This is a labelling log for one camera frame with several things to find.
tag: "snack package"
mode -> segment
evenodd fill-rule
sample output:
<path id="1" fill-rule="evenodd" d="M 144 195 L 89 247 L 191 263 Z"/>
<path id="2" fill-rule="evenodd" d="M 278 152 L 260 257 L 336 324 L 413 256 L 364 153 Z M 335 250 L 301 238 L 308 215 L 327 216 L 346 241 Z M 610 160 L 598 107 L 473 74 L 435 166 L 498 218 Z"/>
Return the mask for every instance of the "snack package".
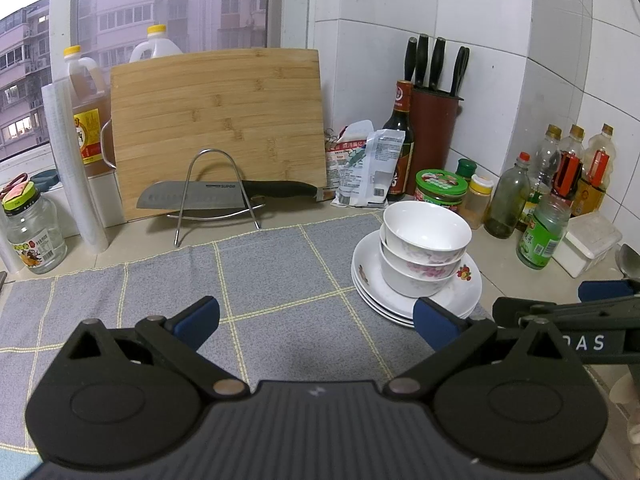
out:
<path id="1" fill-rule="evenodd" d="M 332 205 L 384 207 L 402 142 L 403 131 L 374 131 L 371 121 L 347 126 L 331 152 L 331 168 L 327 157 L 327 181 L 335 181 L 330 172 L 336 169 L 339 180 Z"/>

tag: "apartment building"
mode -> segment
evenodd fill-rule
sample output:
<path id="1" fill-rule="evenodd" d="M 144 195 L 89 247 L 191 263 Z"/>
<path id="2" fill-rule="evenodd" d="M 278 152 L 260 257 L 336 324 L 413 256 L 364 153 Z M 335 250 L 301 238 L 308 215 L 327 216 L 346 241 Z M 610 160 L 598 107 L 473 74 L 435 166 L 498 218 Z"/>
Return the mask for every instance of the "apartment building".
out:
<path id="1" fill-rule="evenodd" d="M 165 23 L 183 52 L 265 46 L 267 0 L 79 0 L 78 41 L 106 80 L 146 28 Z M 49 0 L 0 20 L 0 160 L 49 138 L 40 88 L 51 82 Z"/>

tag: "blue gripper pad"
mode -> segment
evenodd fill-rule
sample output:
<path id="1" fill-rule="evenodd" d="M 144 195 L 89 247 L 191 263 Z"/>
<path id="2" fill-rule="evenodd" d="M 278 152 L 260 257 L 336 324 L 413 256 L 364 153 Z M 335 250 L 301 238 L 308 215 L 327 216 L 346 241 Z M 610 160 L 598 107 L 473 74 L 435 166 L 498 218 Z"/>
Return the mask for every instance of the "blue gripper pad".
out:
<path id="1" fill-rule="evenodd" d="M 418 298 L 414 304 L 415 331 L 436 352 L 468 327 L 466 320 L 450 313 L 430 298 Z"/>
<path id="2" fill-rule="evenodd" d="M 218 328 L 220 306 L 213 296 L 205 296 L 168 319 L 164 328 L 196 351 Z"/>

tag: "spoon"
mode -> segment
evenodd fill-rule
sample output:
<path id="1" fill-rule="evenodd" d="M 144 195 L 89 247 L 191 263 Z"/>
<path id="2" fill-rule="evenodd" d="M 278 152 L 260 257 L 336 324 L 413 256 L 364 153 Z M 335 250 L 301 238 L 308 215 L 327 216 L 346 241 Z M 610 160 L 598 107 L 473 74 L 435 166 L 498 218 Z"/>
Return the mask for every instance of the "spoon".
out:
<path id="1" fill-rule="evenodd" d="M 627 244 L 623 244 L 616 253 L 616 263 L 625 278 L 640 280 L 640 254 Z"/>

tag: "metal knife stand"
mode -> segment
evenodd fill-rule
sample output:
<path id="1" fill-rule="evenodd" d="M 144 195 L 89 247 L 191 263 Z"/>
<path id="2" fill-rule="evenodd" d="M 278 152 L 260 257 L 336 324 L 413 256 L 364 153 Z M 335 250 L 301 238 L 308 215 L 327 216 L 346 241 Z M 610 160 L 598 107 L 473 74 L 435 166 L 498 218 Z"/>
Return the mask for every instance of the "metal knife stand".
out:
<path id="1" fill-rule="evenodd" d="M 226 214 L 226 215 L 212 216 L 212 217 L 206 217 L 206 218 L 201 218 L 197 216 L 184 216 L 184 201 L 187 198 L 187 189 L 189 188 L 189 182 L 191 181 L 191 170 L 193 169 L 193 165 L 196 162 L 196 160 L 198 160 L 198 158 L 201 155 L 204 155 L 205 153 L 221 153 L 222 155 L 226 156 L 226 158 L 229 159 L 229 161 L 231 162 L 231 165 L 234 167 L 234 171 L 236 172 L 236 178 L 238 179 L 238 186 L 240 186 L 240 191 L 242 191 L 242 197 L 244 198 L 244 203 L 247 206 L 245 209 L 242 209 L 240 211 L 235 211 L 233 213 Z M 233 160 L 233 157 L 231 155 L 229 155 L 227 152 L 223 152 L 222 150 L 216 150 L 215 148 L 207 148 L 206 150 L 200 150 L 200 152 L 196 156 L 194 156 L 193 159 L 191 159 L 191 164 L 189 165 L 189 171 L 187 171 L 187 177 L 184 181 L 184 190 L 182 192 L 182 201 L 180 202 L 180 211 L 178 211 L 177 215 L 175 213 L 169 213 L 167 215 L 168 218 L 178 219 L 178 225 L 175 228 L 174 246 L 180 247 L 180 240 L 178 238 L 180 236 L 180 225 L 182 224 L 183 219 L 208 222 L 211 220 L 222 220 L 225 218 L 232 218 L 234 216 L 238 216 L 248 212 L 251 215 L 251 218 L 254 220 L 255 228 L 257 230 L 260 230 L 260 224 L 258 224 L 258 221 L 255 217 L 254 210 L 260 209 L 261 207 L 264 207 L 264 203 L 259 203 L 256 205 L 253 205 L 251 203 L 251 200 L 249 199 L 246 191 L 244 190 L 244 184 L 242 183 L 242 178 L 240 177 L 240 172 L 238 171 L 236 162 Z"/>

